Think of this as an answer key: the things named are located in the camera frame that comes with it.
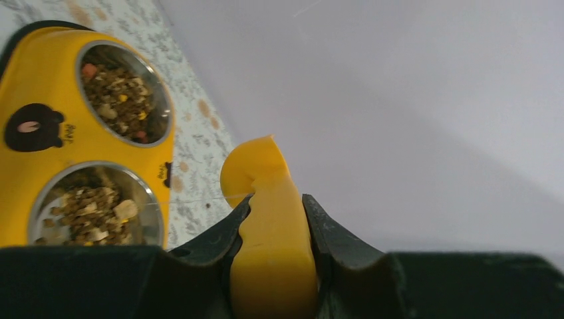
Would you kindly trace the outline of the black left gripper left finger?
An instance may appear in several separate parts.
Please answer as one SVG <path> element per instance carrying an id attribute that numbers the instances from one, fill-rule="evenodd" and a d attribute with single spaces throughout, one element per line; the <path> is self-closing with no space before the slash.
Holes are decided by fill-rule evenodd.
<path id="1" fill-rule="evenodd" d="M 156 245 L 1 250 L 2 318 L 235 318 L 230 268 L 250 213 L 166 251 Z"/>

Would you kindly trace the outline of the yellow plastic scoop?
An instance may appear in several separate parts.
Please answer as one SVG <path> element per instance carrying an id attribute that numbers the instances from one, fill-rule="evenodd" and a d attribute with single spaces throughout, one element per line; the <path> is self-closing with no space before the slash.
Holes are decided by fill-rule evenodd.
<path id="1" fill-rule="evenodd" d="M 236 318 L 314 318 L 318 284 L 301 194 L 273 136 L 231 151 L 220 174 L 231 207 L 250 196 L 238 228 L 242 244 L 230 267 Z"/>

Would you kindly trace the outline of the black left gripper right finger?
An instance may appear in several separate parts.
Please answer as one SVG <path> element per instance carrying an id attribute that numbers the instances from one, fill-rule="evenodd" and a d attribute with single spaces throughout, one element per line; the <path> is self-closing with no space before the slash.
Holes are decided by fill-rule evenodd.
<path id="1" fill-rule="evenodd" d="M 384 253 L 302 198 L 321 281 L 318 318 L 562 318 L 563 273 L 511 252 Z"/>

